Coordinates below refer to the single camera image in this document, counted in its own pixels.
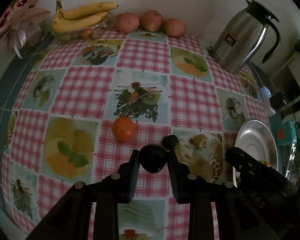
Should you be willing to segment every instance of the metal bowl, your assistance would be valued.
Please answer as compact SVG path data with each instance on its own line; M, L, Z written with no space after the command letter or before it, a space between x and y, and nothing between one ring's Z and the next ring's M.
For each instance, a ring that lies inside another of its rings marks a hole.
M277 147L272 133L263 122L253 118L244 122L234 146L241 148L257 161L267 161L270 167L278 170ZM233 168L233 183L236 187L239 175Z

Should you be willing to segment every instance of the banana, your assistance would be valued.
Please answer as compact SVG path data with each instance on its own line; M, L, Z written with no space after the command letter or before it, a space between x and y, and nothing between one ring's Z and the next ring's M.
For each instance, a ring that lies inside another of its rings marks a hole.
M56 16L52 20L52 28L57 33L71 32L84 29L91 25L99 23L103 17L105 17L108 12L100 12L85 17L81 20L67 20L63 17L62 12L60 10L56 10Z
M57 6L59 6L63 17L66 20L77 20L80 18L85 18L91 14L107 12L119 7L119 5L114 2L98 2L78 7L71 11L63 11L61 1L57 1Z

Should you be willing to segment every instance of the black handle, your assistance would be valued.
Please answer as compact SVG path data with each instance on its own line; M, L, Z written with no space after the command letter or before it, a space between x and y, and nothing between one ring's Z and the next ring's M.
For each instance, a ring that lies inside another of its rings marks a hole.
M269 20L267 20L267 24L273 28L275 35L276 35L276 40L275 40L274 46L263 57L262 63L267 62L268 59L270 59L272 57L272 55L275 53L275 51L279 47L279 43L281 40L280 33L279 33L277 27Z

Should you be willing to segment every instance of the plastic container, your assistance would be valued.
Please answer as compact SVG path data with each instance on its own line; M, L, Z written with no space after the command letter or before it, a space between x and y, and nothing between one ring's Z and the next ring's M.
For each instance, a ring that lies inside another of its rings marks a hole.
M78 38L84 38L84 39L97 39L104 30L108 27L107 22L109 21L111 13L109 13L107 16L104 17L104 19L92 26L89 26L82 30L77 30L73 32L65 32L65 33L57 33L53 32L53 35L57 38L58 41L67 43L69 41L78 39Z

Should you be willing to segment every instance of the screw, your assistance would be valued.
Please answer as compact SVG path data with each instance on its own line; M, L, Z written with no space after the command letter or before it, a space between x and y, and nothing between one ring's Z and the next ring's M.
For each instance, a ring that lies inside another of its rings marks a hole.
M197 178L197 175L195 175L193 173L188 174L188 179L195 180L196 178Z
M84 183L82 181L78 181L74 184L74 187L79 189L82 188L84 186Z
M111 174L111 179L119 179L121 175L119 173Z
M233 187L233 183L231 181L225 181L224 185L225 185L225 187L228 187L228 188Z

